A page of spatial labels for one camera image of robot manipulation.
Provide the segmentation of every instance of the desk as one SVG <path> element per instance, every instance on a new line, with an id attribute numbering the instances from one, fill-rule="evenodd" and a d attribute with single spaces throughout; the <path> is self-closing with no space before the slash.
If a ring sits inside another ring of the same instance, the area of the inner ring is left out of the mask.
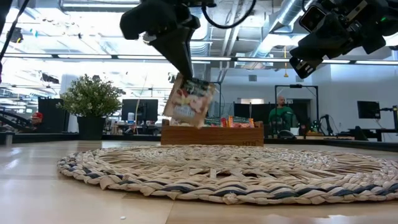
<path id="1" fill-rule="evenodd" d="M 367 138 L 375 138 L 378 142 L 382 141 L 383 133 L 396 133 L 395 129 L 387 129 L 387 128 L 361 128 L 362 132 Z M 355 129 L 349 129 L 351 134 L 354 134 Z"/>

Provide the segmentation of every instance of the ceiling duct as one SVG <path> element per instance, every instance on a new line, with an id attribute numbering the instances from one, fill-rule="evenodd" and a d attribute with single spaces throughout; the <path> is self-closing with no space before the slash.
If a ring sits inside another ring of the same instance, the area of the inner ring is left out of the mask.
<path id="1" fill-rule="evenodd" d="M 264 58 L 268 56 L 269 52 L 275 46 L 275 37 L 269 35 L 270 32 L 273 33 L 289 33 L 293 30 L 294 22 L 299 18 L 302 12 L 301 2 L 303 0 L 284 0 L 280 10 L 266 18 L 264 26 L 262 28 L 262 33 L 264 34 L 264 40 L 259 44 L 256 50 L 251 54 L 252 57 Z M 313 0 L 308 0 L 306 6 L 308 7 Z M 248 68 L 255 67 L 254 63 L 249 62 L 245 64 Z"/>
<path id="2" fill-rule="evenodd" d="M 76 12 L 126 12 L 138 4 L 139 0 L 59 0 L 61 10 Z"/>

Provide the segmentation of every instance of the woven rug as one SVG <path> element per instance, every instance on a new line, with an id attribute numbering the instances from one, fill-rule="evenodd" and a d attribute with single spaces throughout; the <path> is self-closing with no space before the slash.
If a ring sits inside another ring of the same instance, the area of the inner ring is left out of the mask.
<path id="1" fill-rule="evenodd" d="M 67 176 L 102 189 L 226 204 L 321 204 L 398 197 L 398 164 L 341 152 L 271 147 L 140 146 L 78 152 Z"/>

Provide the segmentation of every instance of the wooden tray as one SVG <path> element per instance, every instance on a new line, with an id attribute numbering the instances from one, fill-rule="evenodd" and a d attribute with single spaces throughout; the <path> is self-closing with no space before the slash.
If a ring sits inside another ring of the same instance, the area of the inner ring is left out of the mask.
<path id="1" fill-rule="evenodd" d="M 229 146 L 263 146 L 264 128 L 256 123 L 257 128 L 208 128 L 197 129 L 185 126 L 169 126 L 163 123 L 162 145 L 204 144 Z"/>

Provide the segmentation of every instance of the ceiling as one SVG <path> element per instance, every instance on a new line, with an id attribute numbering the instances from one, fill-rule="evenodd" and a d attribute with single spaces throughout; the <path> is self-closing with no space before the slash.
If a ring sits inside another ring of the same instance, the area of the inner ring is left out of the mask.
<path id="1" fill-rule="evenodd" d="M 18 2 L 7 16 L 0 42 L 4 43 L 6 32 L 16 17 L 19 10 Z M 90 55 L 159 55 L 151 46 L 140 40 L 125 40 L 119 28 L 120 17 L 136 5 L 134 0 L 33 0 L 23 15 L 19 18 L 18 27 L 22 28 L 24 40 L 22 43 L 11 43 L 8 53 L 21 54 L 90 54 Z M 218 24 L 229 24 L 239 18 L 247 10 L 251 1 L 246 0 L 219 0 L 217 7 L 208 9 L 211 18 Z M 290 57 L 289 50 L 297 45 L 306 33 L 292 21 L 292 31 L 289 34 L 268 34 L 267 26 L 279 16 L 279 10 L 285 6 L 282 0 L 257 1 L 254 12 L 238 28 L 223 30 L 209 25 L 199 8 L 192 8 L 192 14 L 200 18 L 201 27 L 192 37 L 191 53 L 201 56 L 230 56 L 244 55 L 255 56 L 266 45 L 269 50 L 267 57 Z M 391 45 L 397 45 L 396 38 L 390 38 Z M 388 47 L 366 55 L 362 49 L 354 49 L 341 59 L 385 59 L 391 56 Z M 121 88 L 153 86 L 170 88 L 167 74 L 177 73 L 169 63 L 131 63 L 131 62 L 76 62 L 65 59 L 62 61 L 51 60 L 26 60 L 21 58 L 6 58 L 3 62 L 3 84 L 40 85 L 46 86 L 40 80 L 42 73 L 61 79 L 63 74 L 87 73 L 101 75 L 111 79 Z M 211 67 L 219 67 L 218 63 L 194 64 L 194 72 L 200 73 L 204 78 L 211 72 Z M 261 68 L 280 70 L 285 69 L 284 63 L 262 66 Z M 53 90 L 44 89 L 46 95 L 51 95 Z"/>

